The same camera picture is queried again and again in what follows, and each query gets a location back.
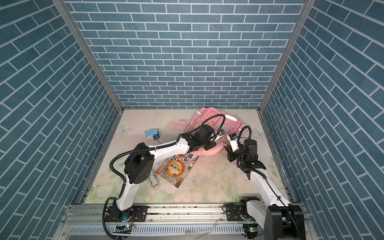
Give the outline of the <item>colourful illustrated children's book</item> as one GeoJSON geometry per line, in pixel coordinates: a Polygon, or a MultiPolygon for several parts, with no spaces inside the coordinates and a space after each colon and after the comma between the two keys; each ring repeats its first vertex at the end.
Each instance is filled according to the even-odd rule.
{"type": "Polygon", "coordinates": [[[178,188],[198,159],[199,156],[193,154],[175,155],[162,160],[155,173],[178,188]]]}

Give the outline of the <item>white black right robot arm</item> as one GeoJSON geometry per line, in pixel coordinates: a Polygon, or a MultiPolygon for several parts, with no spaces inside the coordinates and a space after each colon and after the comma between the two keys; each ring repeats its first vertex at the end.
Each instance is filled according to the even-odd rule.
{"type": "Polygon", "coordinates": [[[242,215],[252,218],[262,228],[266,240],[305,240],[305,219],[301,207],[287,200],[271,180],[267,168],[258,160],[257,142],[230,140],[225,147],[228,160],[247,175],[259,189],[262,200],[243,198],[242,215]]]}

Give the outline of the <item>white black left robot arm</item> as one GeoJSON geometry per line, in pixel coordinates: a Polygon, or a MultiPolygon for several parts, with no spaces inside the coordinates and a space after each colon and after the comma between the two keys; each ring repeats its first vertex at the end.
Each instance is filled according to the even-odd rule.
{"type": "Polygon", "coordinates": [[[209,125],[179,134],[175,141],[147,146],[138,144],[134,150],[114,157],[109,165],[110,170],[123,180],[118,197],[109,197],[106,204],[112,201],[111,207],[103,210],[103,219],[107,222],[128,222],[133,219],[133,202],[141,183],[146,181],[155,163],[176,155],[185,155],[199,150],[210,149],[216,145],[215,140],[223,134],[209,125]]]}

